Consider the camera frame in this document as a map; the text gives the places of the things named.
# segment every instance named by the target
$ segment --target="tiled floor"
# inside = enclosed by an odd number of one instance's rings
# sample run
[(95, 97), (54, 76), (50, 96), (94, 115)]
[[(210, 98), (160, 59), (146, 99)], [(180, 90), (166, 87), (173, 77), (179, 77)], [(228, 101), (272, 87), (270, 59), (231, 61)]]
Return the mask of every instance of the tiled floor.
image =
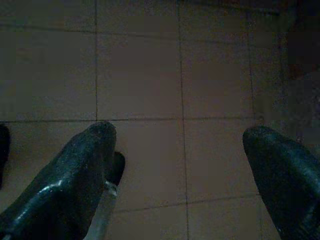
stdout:
[(277, 239), (242, 146), (264, 115), (264, 83), (280, 77), (276, 17), (188, 1), (43, 2), (1, 2), (12, 146), (0, 211), (73, 135), (110, 120), (127, 165), (106, 239)]

